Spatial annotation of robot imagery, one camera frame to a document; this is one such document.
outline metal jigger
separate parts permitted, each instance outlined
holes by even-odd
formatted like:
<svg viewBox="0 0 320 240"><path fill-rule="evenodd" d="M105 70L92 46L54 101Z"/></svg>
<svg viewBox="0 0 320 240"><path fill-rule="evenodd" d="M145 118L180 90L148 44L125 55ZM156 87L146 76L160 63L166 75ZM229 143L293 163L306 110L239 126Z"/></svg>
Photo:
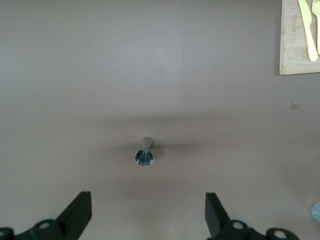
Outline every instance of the metal jigger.
<svg viewBox="0 0 320 240"><path fill-rule="evenodd" d="M151 137L144 137L141 141L142 149L135 154L135 161L142 167L147 167L154 162L154 155L150 149L155 145Z"/></svg>

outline wooden board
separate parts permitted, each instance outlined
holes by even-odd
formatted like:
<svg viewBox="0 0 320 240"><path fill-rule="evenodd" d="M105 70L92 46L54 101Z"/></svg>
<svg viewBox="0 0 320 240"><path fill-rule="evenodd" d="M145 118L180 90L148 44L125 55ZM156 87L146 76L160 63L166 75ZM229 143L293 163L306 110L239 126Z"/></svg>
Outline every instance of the wooden board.
<svg viewBox="0 0 320 240"><path fill-rule="evenodd" d="M317 44L317 18L312 13L312 1L306 0L312 15L311 32ZM282 0L280 75L320 72L320 56L311 62L307 52L307 40L298 0Z"/></svg>

